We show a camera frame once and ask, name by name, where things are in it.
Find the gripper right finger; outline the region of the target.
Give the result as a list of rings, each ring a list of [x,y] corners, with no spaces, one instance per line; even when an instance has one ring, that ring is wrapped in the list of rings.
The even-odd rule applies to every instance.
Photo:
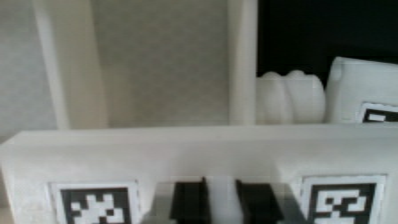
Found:
[[[235,180],[244,224],[309,224],[295,197],[270,183]]]

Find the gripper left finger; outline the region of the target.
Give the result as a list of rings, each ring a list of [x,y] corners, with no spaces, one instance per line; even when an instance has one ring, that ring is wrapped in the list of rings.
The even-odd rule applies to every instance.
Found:
[[[142,224],[212,224],[206,178],[160,183]]]

